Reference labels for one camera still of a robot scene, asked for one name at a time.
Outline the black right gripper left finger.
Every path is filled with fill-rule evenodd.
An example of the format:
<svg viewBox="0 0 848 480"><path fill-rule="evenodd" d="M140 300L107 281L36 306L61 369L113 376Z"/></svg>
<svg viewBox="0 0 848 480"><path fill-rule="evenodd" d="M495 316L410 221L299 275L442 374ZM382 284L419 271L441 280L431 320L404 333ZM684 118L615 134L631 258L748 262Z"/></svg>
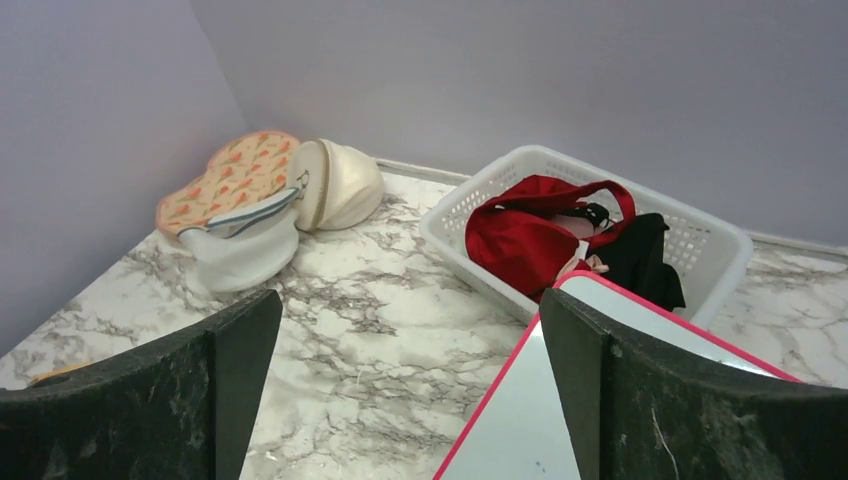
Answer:
<svg viewBox="0 0 848 480"><path fill-rule="evenodd" d="M236 479L283 305L265 290L188 327L1 393L5 479Z"/></svg>

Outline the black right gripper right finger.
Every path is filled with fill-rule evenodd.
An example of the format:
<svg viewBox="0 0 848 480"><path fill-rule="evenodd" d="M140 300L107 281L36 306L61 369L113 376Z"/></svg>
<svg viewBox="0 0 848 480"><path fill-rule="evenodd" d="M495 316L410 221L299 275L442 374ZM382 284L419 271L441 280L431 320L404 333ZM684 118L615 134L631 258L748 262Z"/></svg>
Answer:
<svg viewBox="0 0 848 480"><path fill-rule="evenodd" d="M540 323L584 479L843 479L847 393L720 364L550 289Z"/></svg>

